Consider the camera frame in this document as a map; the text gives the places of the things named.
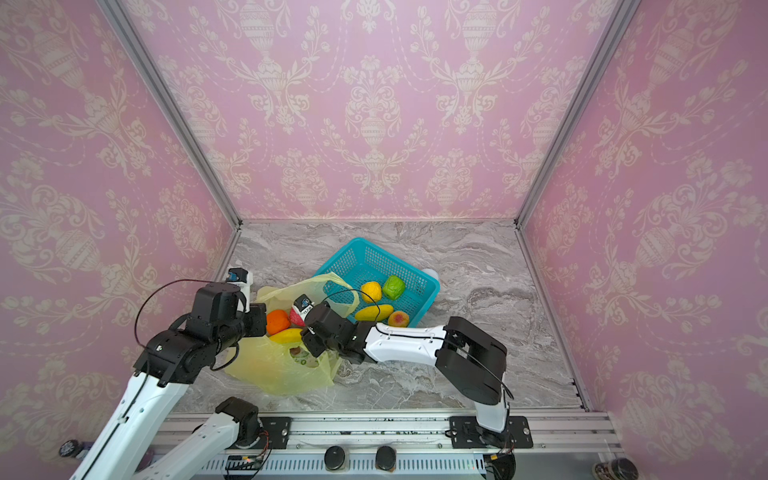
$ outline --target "marble floor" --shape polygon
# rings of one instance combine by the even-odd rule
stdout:
[[[513,407],[580,405],[511,221],[251,223],[243,226],[230,266],[253,271],[254,290],[287,286],[312,276],[355,237],[365,237],[413,266],[438,272],[440,293],[419,326],[463,316],[507,346],[504,381],[515,395]],[[263,411],[472,407],[432,366],[351,366],[345,360],[335,383],[280,397],[225,372],[204,369],[175,411],[212,412],[229,396]]]

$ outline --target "yellow lemon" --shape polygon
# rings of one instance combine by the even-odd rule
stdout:
[[[366,295],[361,295],[362,299],[366,303],[379,302],[382,299],[382,286],[378,282],[368,282],[361,286],[360,289]]]
[[[371,305],[355,313],[355,320],[358,322],[379,322],[388,319],[394,311],[395,308],[392,305]]]

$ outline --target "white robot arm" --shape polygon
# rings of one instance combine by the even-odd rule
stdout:
[[[230,269],[227,282],[199,289],[192,312],[147,343],[118,407],[70,480],[186,480],[224,449],[256,443],[264,432],[258,408],[230,397],[160,461],[135,471],[166,415],[202,368],[213,367],[216,354],[241,338],[266,334],[266,307],[250,303],[252,283],[250,272]],[[305,296],[294,306],[306,323],[302,340],[314,356],[334,349],[358,364],[398,360],[434,365],[475,401],[483,441],[499,448],[505,444],[509,394],[501,377],[506,348],[487,333],[461,317],[428,329],[397,328],[352,323],[327,302],[315,306]],[[179,330],[182,323],[186,328]]]

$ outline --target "damask pattern wall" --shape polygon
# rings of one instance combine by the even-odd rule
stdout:
[[[526,231],[645,478],[768,478],[765,2],[642,2]]]
[[[131,374],[160,285],[210,279],[232,230],[95,2],[0,3],[0,463],[64,478]],[[148,339],[195,285],[144,309]]]
[[[615,0],[123,4],[243,218],[511,218]]]

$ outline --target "black cable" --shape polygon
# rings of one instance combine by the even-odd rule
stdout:
[[[507,429],[507,435],[504,437],[504,446],[501,447],[498,450],[498,452],[496,452],[496,455],[501,454],[504,450],[507,449],[507,445],[509,445],[509,440],[512,437],[512,432],[511,432],[511,430],[509,428],[509,425],[505,425],[505,428]],[[509,448],[509,453],[512,453],[512,450],[514,450],[514,449],[515,449],[515,445],[513,443],[512,446]]]
[[[196,278],[180,278],[179,280],[174,280],[173,282],[168,282],[165,285],[163,285],[160,288],[158,288],[157,290],[155,290],[154,292],[150,293],[150,295],[147,297],[147,299],[144,301],[144,303],[142,303],[141,306],[139,307],[139,311],[136,312],[136,319],[134,320],[134,338],[136,339],[136,343],[138,343],[138,345],[140,347],[147,348],[146,345],[144,345],[142,342],[139,341],[139,331],[138,331],[138,329],[139,329],[139,316],[141,315],[141,310],[143,310],[144,307],[147,305],[147,303],[152,299],[152,297],[155,296],[158,292],[160,292],[163,288],[165,288],[166,286],[173,285],[174,283],[179,283],[179,282],[210,283],[210,280],[199,280],[199,279],[196,279]]]
[[[515,476],[515,473],[517,472],[517,469],[518,469],[518,463],[515,460],[515,454],[512,452],[509,452],[501,456],[498,456],[498,455],[495,455],[495,456],[497,458],[492,459],[490,462],[488,462],[487,465],[485,466],[485,470],[490,471],[493,474],[494,480],[511,480]],[[510,465],[494,463],[504,457],[510,457]]]
[[[381,307],[381,306],[379,306],[379,303],[378,303],[378,302],[376,302],[376,301],[373,299],[373,297],[372,297],[372,296],[370,296],[368,293],[365,293],[365,292],[363,292],[362,290],[358,290],[357,288],[348,288],[348,289],[344,289],[344,290],[339,290],[338,292],[333,292],[333,293],[331,293],[330,295],[326,296],[326,298],[324,298],[324,299],[323,299],[323,301],[321,301],[320,303],[322,303],[322,302],[325,302],[326,300],[328,300],[330,297],[332,297],[332,296],[334,296],[334,295],[337,295],[337,294],[339,294],[339,293],[346,293],[346,292],[360,292],[360,293],[362,293],[363,295],[367,296],[368,298],[370,298],[370,299],[371,299],[371,303],[373,303],[374,305],[376,305],[376,308],[378,308],[378,309],[379,309],[379,312],[376,314],[376,318],[379,318],[379,315],[381,315],[381,314],[382,314],[382,307]]]
[[[261,465],[259,466],[259,469],[258,469],[258,470],[256,470],[256,473],[254,473],[254,474],[253,474],[253,476],[252,476],[251,478],[255,477],[255,476],[256,476],[256,475],[257,475],[259,472],[261,472],[261,471],[263,470],[264,466],[266,465],[266,462],[267,462],[267,461],[270,459],[270,455],[272,455],[272,451],[273,451],[273,450],[274,450],[274,449],[270,449],[270,450],[269,450],[269,451],[266,453],[266,458],[264,459],[264,461],[263,461],[263,462],[261,462]]]
[[[210,281],[209,281],[209,280],[198,280],[198,279],[192,279],[192,278],[182,278],[182,279],[179,279],[179,280],[174,280],[173,282],[168,282],[168,283],[166,283],[165,285],[163,285],[163,286],[159,287],[159,288],[158,288],[157,290],[155,290],[154,292],[150,293],[150,296],[148,296],[148,297],[147,297],[147,299],[144,301],[144,303],[142,303],[142,304],[141,304],[141,306],[139,307],[139,311],[138,311],[138,312],[136,312],[136,319],[134,320],[134,339],[136,340],[136,343],[137,343],[137,344],[138,344],[140,347],[142,347],[142,348],[145,348],[145,349],[147,348],[147,346],[146,346],[146,345],[144,345],[142,342],[140,342],[140,341],[139,341],[139,332],[138,332],[138,326],[139,326],[139,316],[141,315],[141,311],[142,311],[142,310],[144,310],[144,307],[147,305],[147,303],[150,301],[150,299],[151,299],[153,296],[155,296],[155,294],[157,294],[158,292],[160,292],[160,291],[161,291],[163,288],[165,288],[166,286],[170,286],[170,285],[173,285],[174,283],[179,283],[179,282],[202,282],[202,283],[210,283]],[[139,387],[139,390],[138,390],[138,391],[136,391],[136,395],[134,395],[134,398],[131,400],[131,402],[128,404],[128,407],[127,407],[127,408],[125,409],[125,411],[123,412],[123,415],[121,415],[121,416],[120,416],[120,418],[121,418],[121,419],[125,419],[125,418],[126,418],[126,415],[127,415],[127,414],[128,414],[128,412],[130,412],[130,410],[131,410],[131,407],[133,407],[133,406],[134,406],[134,404],[136,403],[136,400],[139,398],[139,395],[141,394],[141,391],[142,391],[142,390],[144,390],[144,386],[145,386],[145,385],[147,385],[147,379],[149,379],[149,375],[150,375],[150,370],[149,370],[149,356],[147,356],[147,362],[145,363],[145,365],[147,366],[147,375],[144,377],[144,381],[143,381],[143,382],[141,382],[141,386]],[[118,423],[117,423],[117,424],[114,426],[114,428],[112,429],[112,431],[109,433],[109,436],[107,437],[107,441],[106,441],[106,442],[104,442],[104,444],[101,446],[101,448],[99,449],[99,451],[96,453],[96,457],[94,458],[94,461],[93,461],[93,462],[91,462],[91,465],[90,465],[90,466],[88,466],[88,470],[86,470],[86,471],[85,471],[85,473],[84,473],[84,474],[83,474],[83,476],[81,477],[81,480],[84,480],[84,479],[85,479],[85,477],[87,477],[87,476],[88,476],[88,473],[90,473],[90,472],[91,472],[91,468],[93,468],[93,466],[96,464],[96,461],[99,459],[99,457],[101,457],[101,453],[104,451],[104,449],[105,449],[105,448],[107,448],[107,445],[109,444],[109,441],[110,441],[110,440],[112,440],[112,436],[113,436],[113,435],[114,435],[114,433],[115,433],[115,432],[118,430],[118,428],[120,427],[120,425],[123,425],[123,422],[118,422]]]
[[[495,374],[495,373],[493,373],[493,372],[492,372],[492,371],[491,371],[491,370],[490,370],[490,369],[489,369],[487,366],[483,365],[483,364],[482,364],[482,362],[480,362],[480,360],[478,360],[478,359],[476,359],[474,356],[470,355],[470,353],[469,353],[469,352],[467,352],[466,350],[464,350],[464,349],[463,349],[463,348],[462,348],[462,347],[461,347],[461,346],[460,346],[458,343],[455,343],[455,342],[453,342],[452,340],[450,340],[450,339],[448,339],[448,338],[444,338],[444,339],[441,339],[441,338],[440,338],[440,337],[438,337],[438,336],[414,336],[414,335],[400,335],[400,334],[398,334],[398,333],[382,332],[382,331],[379,329],[379,324],[378,324],[378,323],[376,324],[376,330],[377,330],[379,333],[381,333],[382,335],[389,335],[389,336],[401,336],[401,337],[403,337],[403,338],[406,338],[406,339],[422,339],[422,340],[432,340],[432,339],[438,339],[438,340],[442,340],[443,342],[446,342],[446,343],[448,343],[449,345],[453,345],[453,346],[454,346],[454,347],[455,347],[457,350],[459,350],[459,351],[463,352],[463,353],[464,353],[464,354],[467,356],[467,358],[469,358],[469,359],[471,359],[471,360],[474,360],[474,361],[475,361],[475,363],[477,363],[477,364],[478,364],[478,365],[480,365],[482,368],[484,368],[486,372],[490,373],[490,374],[491,374],[491,376],[493,376],[493,378],[495,378],[495,379],[496,379],[496,381],[497,381],[497,382],[499,382],[499,384],[502,386],[502,388],[503,388],[503,389],[504,389],[504,391],[507,393],[507,395],[509,395],[509,398],[510,398],[510,399],[512,399],[512,400],[514,400],[514,399],[515,399],[515,397],[512,395],[512,392],[510,391],[509,387],[507,387],[507,384],[506,384],[506,383],[504,383],[504,381],[503,381],[502,379],[498,378],[498,377],[496,376],[496,374]]]
[[[181,326],[181,324],[189,320],[191,317],[192,315],[190,315],[189,313],[185,313],[184,315],[175,319],[174,322],[168,326],[168,329],[173,330],[174,332],[179,330],[179,327]]]
[[[232,362],[234,362],[237,359],[237,356],[240,355],[240,342],[235,343],[235,356],[230,359],[229,362],[224,363],[222,366],[218,366],[216,368],[211,367],[211,372],[218,372],[219,370],[226,369],[228,366],[232,365]]]

